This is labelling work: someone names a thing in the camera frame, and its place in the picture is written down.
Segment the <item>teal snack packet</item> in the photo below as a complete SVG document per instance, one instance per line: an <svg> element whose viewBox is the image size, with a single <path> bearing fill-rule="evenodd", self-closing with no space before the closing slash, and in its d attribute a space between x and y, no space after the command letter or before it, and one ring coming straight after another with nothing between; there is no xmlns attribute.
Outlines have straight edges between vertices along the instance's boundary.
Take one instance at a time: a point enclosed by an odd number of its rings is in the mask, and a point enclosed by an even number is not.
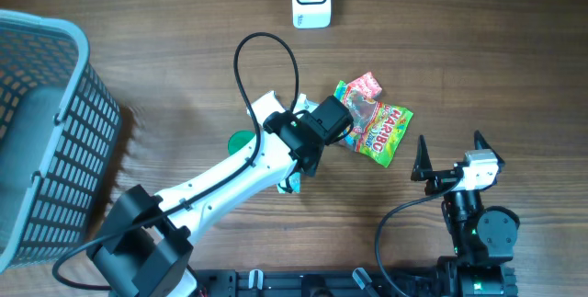
<svg viewBox="0 0 588 297"><path fill-rule="evenodd" d="M277 191L281 194L300 193L301 174L292 173L288 178L277 184Z"/></svg>

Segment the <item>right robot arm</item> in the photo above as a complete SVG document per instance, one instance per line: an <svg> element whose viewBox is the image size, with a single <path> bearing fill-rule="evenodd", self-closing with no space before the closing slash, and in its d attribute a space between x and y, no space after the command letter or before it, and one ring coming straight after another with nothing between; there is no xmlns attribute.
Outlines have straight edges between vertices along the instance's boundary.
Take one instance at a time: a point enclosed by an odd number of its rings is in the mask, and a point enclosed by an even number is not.
<svg viewBox="0 0 588 297"><path fill-rule="evenodd" d="M411 180L426 183L427 196L441 196L442 215L454 246L453 257L440 257L431 284L434 296L506 296L519 294L514 258L519 217L502 206L486 207L481 193L497 183L504 160L479 131L474 148L451 169L434 170L423 136L418 139Z"/></svg>

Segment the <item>white tissue pack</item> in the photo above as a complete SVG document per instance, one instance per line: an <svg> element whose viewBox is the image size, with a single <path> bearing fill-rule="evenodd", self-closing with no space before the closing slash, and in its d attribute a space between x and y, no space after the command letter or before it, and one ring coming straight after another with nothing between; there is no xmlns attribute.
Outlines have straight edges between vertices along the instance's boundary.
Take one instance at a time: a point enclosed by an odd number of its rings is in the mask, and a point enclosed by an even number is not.
<svg viewBox="0 0 588 297"><path fill-rule="evenodd" d="M298 113L301 111L308 111L312 113L315 109L318 108L318 106L318 103L309 100L305 94L300 93L296 101L295 107L293 109L293 112Z"/></svg>

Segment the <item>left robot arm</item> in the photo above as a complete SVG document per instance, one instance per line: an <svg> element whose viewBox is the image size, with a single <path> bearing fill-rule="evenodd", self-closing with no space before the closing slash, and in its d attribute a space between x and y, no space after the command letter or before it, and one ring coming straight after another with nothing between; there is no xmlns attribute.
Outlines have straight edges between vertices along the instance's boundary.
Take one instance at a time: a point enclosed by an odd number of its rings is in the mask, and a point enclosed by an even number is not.
<svg viewBox="0 0 588 297"><path fill-rule="evenodd" d="M284 109L274 92L252 105L261 135L206 172L150 195L137 185L114 203L86 254L113 296L188 296L197 289L188 261L221 217L295 172L315 174L325 146L353 122L334 96Z"/></svg>

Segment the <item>green lid plastic jar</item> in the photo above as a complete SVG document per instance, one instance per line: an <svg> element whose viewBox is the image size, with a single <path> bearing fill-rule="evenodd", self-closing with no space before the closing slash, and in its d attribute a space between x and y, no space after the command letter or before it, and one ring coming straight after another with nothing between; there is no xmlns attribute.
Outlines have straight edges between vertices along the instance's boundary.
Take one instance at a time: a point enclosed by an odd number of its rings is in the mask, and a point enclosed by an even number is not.
<svg viewBox="0 0 588 297"><path fill-rule="evenodd" d="M236 154L254 138L255 133L253 131L237 131L234 133L228 141L229 155Z"/></svg>

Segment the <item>red small snack pack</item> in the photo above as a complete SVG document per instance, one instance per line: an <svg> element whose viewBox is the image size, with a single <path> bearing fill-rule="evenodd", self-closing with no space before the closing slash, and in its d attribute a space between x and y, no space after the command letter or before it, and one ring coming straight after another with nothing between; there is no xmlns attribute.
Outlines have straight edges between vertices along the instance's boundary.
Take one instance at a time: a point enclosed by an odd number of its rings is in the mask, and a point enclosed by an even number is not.
<svg viewBox="0 0 588 297"><path fill-rule="evenodd" d="M382 87L371 72L366 72L347 86L371 99L377 99L382 92Z"/></svg>

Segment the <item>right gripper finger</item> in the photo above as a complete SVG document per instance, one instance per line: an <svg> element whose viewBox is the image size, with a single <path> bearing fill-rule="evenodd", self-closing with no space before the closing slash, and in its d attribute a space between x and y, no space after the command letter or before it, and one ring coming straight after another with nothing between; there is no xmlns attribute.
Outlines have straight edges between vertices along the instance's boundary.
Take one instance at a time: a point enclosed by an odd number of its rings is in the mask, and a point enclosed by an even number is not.
<svg viewBox="0 0 588 297"><path fill-rule="evenodd" d="M498 153L487 143L480 131L474 132L474 147L476 150L490 150L497 159L497 166L505 166L504 160Z"/></svg>
<svg viewBox="0 0 588 297"><path fill-rule="evenodd" d="M417 143L417 152L413 164L412 180L427 180L433 176L433 168L426 146L425 138L420 135Z"/></svg>

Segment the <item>haribo gummy bag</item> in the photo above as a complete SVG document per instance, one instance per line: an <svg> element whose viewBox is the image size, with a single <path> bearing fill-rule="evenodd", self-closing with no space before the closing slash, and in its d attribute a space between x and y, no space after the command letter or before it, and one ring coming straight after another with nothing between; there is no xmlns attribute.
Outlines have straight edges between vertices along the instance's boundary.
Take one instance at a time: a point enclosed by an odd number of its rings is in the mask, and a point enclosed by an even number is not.
<svg viewBox="0 0 588 297"><path fill-rule="evenodd" d="M413 113L369 98L344 81L339 82L334 96L349 109L354 120L353 130L338 143L388 167Z"/></svg>

